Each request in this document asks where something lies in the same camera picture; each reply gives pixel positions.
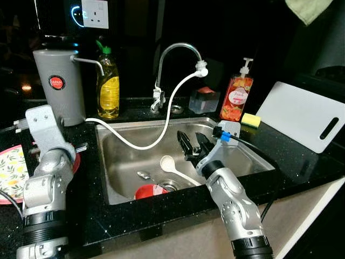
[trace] countertop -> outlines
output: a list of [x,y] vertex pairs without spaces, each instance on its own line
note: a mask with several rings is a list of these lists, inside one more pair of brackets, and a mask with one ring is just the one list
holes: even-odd
[[[136,102],[135,106],[127,107],[116,121],[155,120],[164,116],[152,115],[146,102],[139,105]],[[172,118],[195,116],[198,115],[186,110],[183,114],[173,114]],[[68,238],[71,254],[78,254],[78,258],[99,254],[102,242],[116,242],[119,246],[131,244],[219,216],[205,186],[108,205],[101,184],[95,125],[88,122],[65,128],[64,135],[74,145],[89,144],[89,149],[81,153],[79,170],[67,189]],[[277,181],[280,183],[277,198],[282,198],[345,175],[345,165],[339,159],[341,156],[332,146],[322,154],[316,154],[264,123],[258,129],[242,126],[240,137],[276,160],[282,171],[279,177],[272,170],[239,178],[249,198],[258,205],[270,200]],[[0,134],[0,150],[23,141],[30,142],[28,130],[22,135],[15,135],[13,131],[3,132]],[[33,170],[35,163],[27,164]],[[0,227],[0,258],[16,258],[16,250],[22,245],[23,229],[13,206],[0,206]]]

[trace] kitchen sink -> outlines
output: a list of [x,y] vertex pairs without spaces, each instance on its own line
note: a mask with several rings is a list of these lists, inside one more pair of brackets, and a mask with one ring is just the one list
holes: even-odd
[[[161,134],[165,121],[125,122],[110,124],[124,138],[139,146],[154,142]],[[179,190],[194,187],[189,181],[166,173],[161,169],[160,160],[164,155],[171,155],[175,160],[176,169],[185,175],[205,183],[205,178],[199,176],[191,162],[184,160],[182,149],[177,141],[177,131],[185,132],[192,146],[198,146],[195,132],[205,134],[214,144],[213,127],[216,122],[209,118],[174,119],[169,121],[167,132],[161,142],[155,147],[138,151],[133,149],[109,130],[97,125],[97,137],[102,164],[102,184],[110,205],[127,202],[134,199],[136,190],[146,184],[155,183],[168,190]],[[239,145],[228,150],[229,158],[223,161],[236,176],[259,173],[273,167],[249,148]],[[144,179],[137,172],[149,173],[151,178]]]

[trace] black cable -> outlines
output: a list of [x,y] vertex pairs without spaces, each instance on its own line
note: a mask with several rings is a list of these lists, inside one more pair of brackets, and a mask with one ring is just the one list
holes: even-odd
[[2,196],[4,196],[6,199],[8,199],[16,207],[18,213],[20,214],[20,218],[23,219],[23,213],[20,210],[18,203],[10,195],[8,195],[6,192],[4,192],[3,190],[0,190],[0,194]]
[[7,127],[7,128],[1,128],[0,129],[0,134],[7,132],[7,131],[14,131],[16,129],[15,126]]
[[[278,164],[272,159],[270,158],[268,155],[266,155],[263,151],[261,151],[258,147],[256,147],[255,145],[243,140],[243,139],[240,139],[234,135],[231,135],[230,136],[232,139],[234,140],[237,140],[241,143],[243,143],[244,145],[246,145],[248,148],[250,148],[251,150],[253,150],[255,153],[257,153],[260,157],[262,157],[264,160],[266,160],[268,163],[270,163],[274,169],[277,171],[277,175],[278,176],[281,176],[281,170],[278,166]],[[278,191],[279,191],[279,186],[281,184],[281,181],[280,179],[278,178],[277,179],[277,184],[275,185],[275,189],[273,191],[273,194],[272,194],[272,197],[271,199],[269,200],[269,202],[267,203],[265,209],[263,210],[262,214],[261,214],[261,222],[263,222],[268,210],[270,209],[271,205],[273,204],[274,200],[277,198],[278,196]]]

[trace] clear plastic container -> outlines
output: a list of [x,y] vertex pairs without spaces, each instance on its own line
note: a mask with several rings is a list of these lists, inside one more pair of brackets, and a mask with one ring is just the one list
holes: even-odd
[[189,109],[196,114],[215,112],[218,106],[219,96],[219,92],[215,92],[208,87],[195,90],[189,99]]

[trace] dish soap bottle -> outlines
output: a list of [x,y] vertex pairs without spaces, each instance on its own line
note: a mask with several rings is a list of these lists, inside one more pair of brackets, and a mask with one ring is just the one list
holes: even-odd
[[230,79],[229,87],[225,95],[220,117],[223,120],[239,121],[242,115],[244,105],[250,88],[253,84],[253,79],[248,76],[248,64],[253,61],[252,58],[243,58],[246,64],[240,69],[241,75],[233,76]]
[[115,59],[111,56],[112,49],[96,40],[102,51],[98,62],[102,64],[104,76],[97,70],[97,107],[98,115],[106,119],[119,116],[120,83],[119,71]]

